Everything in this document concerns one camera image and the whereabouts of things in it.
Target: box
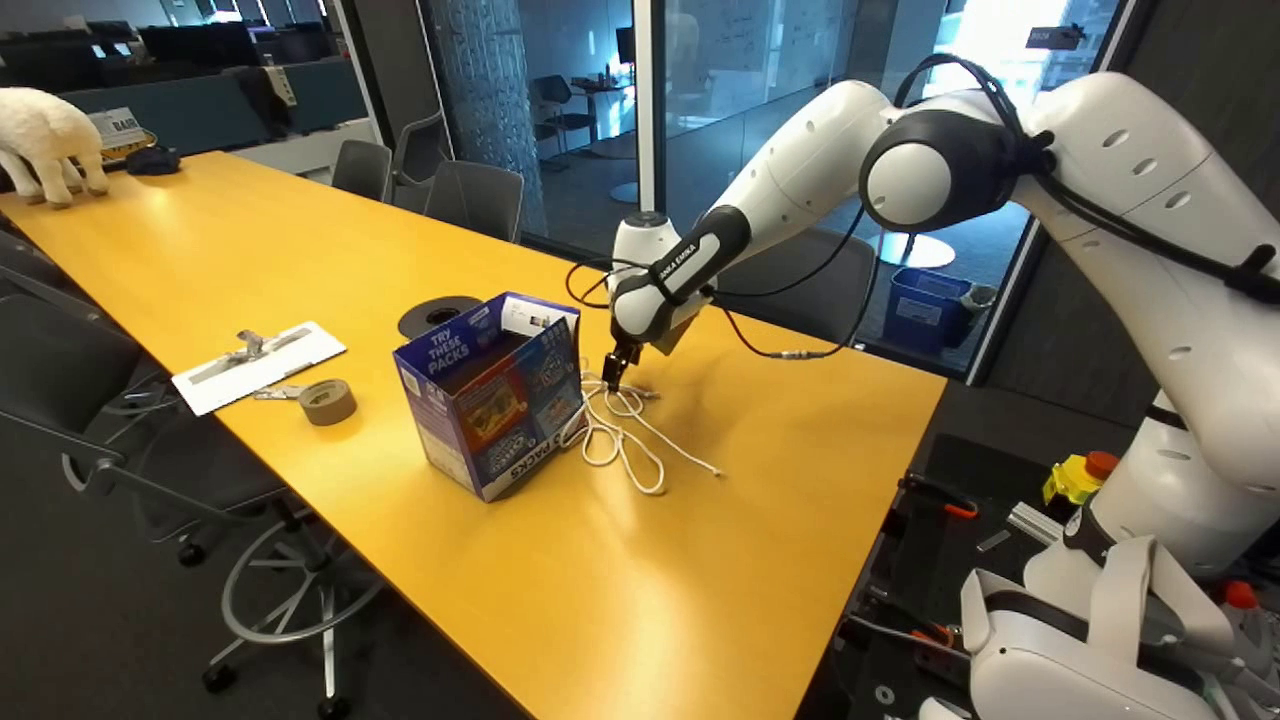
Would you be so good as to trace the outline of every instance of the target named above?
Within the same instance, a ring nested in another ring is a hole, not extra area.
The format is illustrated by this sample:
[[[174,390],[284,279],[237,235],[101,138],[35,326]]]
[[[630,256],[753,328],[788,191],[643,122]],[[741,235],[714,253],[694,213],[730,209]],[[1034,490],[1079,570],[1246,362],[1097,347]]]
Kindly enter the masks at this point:
[[[904,268],[886,294],[883,340],[935,358],[966,335],[993,298],[971,279]]]
[[[499,501],[581,419],[575,310],[505,294],[396,347],[428,460]]]

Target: black office chair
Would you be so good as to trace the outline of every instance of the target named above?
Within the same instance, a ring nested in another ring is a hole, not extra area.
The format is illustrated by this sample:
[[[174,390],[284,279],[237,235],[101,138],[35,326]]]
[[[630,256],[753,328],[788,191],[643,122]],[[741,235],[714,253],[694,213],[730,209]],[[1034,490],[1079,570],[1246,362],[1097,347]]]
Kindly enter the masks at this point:
[[[520,203],[520,172],[475,162],[444,162],[433,178],[422,213],[485,235],[520,239]]]
[[[344,141],[327,184],[368,200],[390,200],[390,152],[372,141]]]
[[[172,540],[180,565],[205,559],[205,540],[277,509],[223,580],[223,624],[237,640],[205,670],[213,691],[231,685],[242,645],[325,640],[319,717],[344,717],[336,688],[336,629],[356,617],[380,580],[325,525],[296,513],[220,423],[196,419],[169,393],[163,374],[81,298],[38,287],[0,266],[0,423],[48,439],[77,493],[125,493],[150,540]]]
[[[556,148],[564,152],[566,133],[589,133],[591,138],[591,111],[575,111],[571,107],[575,93],[566,84],[566,78],[536,78],[531,81],[531,133],[536,141],[556,141]]]
[[[802,233],[726,268],[721,276],[714,304],[839,343],[852,335],[852,326],[864,320],[875,271],[879,260],[872,243],[856,235],[839,243],[839,235]]]
[[[418,117],[396,133],[396,203],[422,209],[433,191],[433,178],[444,162],[452,162],[452,146],[444,133],[444,117]]]

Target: conference table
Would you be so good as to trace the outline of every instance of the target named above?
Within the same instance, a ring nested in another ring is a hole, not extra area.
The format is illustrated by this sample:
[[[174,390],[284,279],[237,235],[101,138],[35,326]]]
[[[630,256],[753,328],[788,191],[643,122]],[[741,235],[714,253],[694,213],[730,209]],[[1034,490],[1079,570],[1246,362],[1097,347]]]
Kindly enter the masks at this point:
[[[396,320],[433,298],[566,301],[564,260],[223,152],[0,213],[169,374],[231,352],[241,328],[341,335],[348,352],[296,379],[348,379],[356,418],[313,430],[296,403],[241,402],[217,419],[531,717],[790,717],[942,390],[867,352],[758,362],[705,312],[629,379],[725,475],[653,439],[662,495],[558,453],[485,504],[422,460]],[[607,312],[582,310],[582,367],[604,352]]]

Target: roll of tape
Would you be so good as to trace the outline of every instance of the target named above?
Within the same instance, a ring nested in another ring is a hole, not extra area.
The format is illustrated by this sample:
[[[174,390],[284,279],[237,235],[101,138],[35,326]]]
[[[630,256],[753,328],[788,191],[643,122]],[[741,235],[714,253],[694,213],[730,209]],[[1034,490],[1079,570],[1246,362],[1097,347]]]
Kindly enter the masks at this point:
[[[356,413],[356,397],[344,379],[306,385],[296,403],[305,403],[306,423],[341,423]]]
[[[400,335],[418,340],[428,328],[449,326],[452,318],[475,310],[475,298],[434,298],[400,318]]]

